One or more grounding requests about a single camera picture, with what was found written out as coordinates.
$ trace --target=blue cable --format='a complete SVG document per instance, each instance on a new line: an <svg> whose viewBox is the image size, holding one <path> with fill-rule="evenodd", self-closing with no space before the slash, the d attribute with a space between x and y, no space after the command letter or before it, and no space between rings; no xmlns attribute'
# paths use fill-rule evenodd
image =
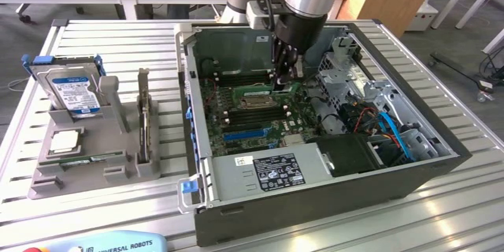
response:
<svg viewBox="0 0 504 252"><path fill-rule="evenodd" d="M407 147L407 145L406 145L404 142L403 142L402 134L399 133L399 130L398 130L395 124L394 124L392 118L390 117L390 115L388 115L387 112L380 112L379 114L380 114L380 115L384 117L384 119L387 120L387 123L388 123L388 125L390 125L390 127L391 127L391 129L392 129L392 132L394 132L394 134L395 134L395 137L398 138L398 142L399 142L399 144L402 145L402 148L403 148L403 151L404 151L404 155L407 156L407 158L410 158L410 159L415 162L416 159L415 159L415 158L411 156L411 154L410 154L408 147Z"/></svg>

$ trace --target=slotted aluminum surface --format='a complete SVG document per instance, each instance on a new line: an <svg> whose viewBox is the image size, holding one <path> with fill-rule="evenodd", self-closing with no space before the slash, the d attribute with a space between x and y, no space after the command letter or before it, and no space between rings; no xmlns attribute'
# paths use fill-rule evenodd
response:
<svg viewBox="0 0 504 252"><path fill-rule="evenodd" d="M120 99L136 99L136 73L150 68L160 102L163 175L156 181L42 200L26 198L50 117L50 101L31 80L0 147L0 249L23 248L111 230L163 234L171 251L483 251L504 248L503 142L482 124L390 31L355 22L474 157L407 198L230 243L196 246L192 215L176 208L186 177L174 24L168 21L71 21L52 27L42 54L100 53L120 79ZM368 55L364 64L383 76Z"/></svg>

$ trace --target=motherboard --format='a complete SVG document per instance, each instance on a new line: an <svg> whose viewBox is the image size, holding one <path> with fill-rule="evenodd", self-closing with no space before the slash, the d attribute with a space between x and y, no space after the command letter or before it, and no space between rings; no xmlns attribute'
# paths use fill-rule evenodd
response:
<svg viewBox="0 0 504 252"><path fill-rule="evenodd" d="M220 78L200 83L214 156L286 147L323 135L303 82L291 82L283 91L244 76L232 83Z"/></svg>

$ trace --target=floor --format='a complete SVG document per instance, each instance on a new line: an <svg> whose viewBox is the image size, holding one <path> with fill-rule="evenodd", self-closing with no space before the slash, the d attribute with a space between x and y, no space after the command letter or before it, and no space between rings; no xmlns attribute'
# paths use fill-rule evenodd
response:
<svg viewBox="0 0 504 252"><path fill-rule="evenodd" d="M448 0L431 0L430 3L442 9ZM471 73L478 73L479 63L484 59L480 50L504 28L504 11L491 5L479 10L475 17L468 21L462 30L455 28L468 7L475 0L462 0L448 15L439 29L428 29L426 32L407 32L402 41L423 62L430 61L430 53L438 51L455 60ZM116 19L116 11L112 5L84 5L86 14L79 15L75 5L34 5L27 14L38 24L23 24L15 14L16 5L0 5L0 141L6 135L12 114L16 110L22 92L11 91L7 84L27 77L20 65L23 54L36 55L43 46L52 19ZM163 19L167 15L166 7L155 9L156 18ZM192 14L192 18L212 18L212 10L200 9ZM498 61L504 62L504 52ZM496 90L492 102L476 101L476 86L446 66L432 68L434 73L448 88L464 101L466 105L487 123L495 133L504 139L504 119L500 109L504 108L504 88Z"/></svg>

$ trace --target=hard drive label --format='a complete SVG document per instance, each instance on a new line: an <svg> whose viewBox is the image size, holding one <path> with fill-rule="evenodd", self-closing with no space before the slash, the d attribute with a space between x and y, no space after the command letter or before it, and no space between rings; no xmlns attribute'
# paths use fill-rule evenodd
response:
<svg viewBox="0 0 504 252"><path fill-rule="evenodd" d="M263 191L307 183L294 153L255 159L254 167Z"/></svg>
<svg viewBox="0 0 504 252"><path fill-rule="evenodd" d="M54 84L63 103L72 113L94 113L100 110L96 95L88 90L91 82L87 77L56 78Z"/></svg>

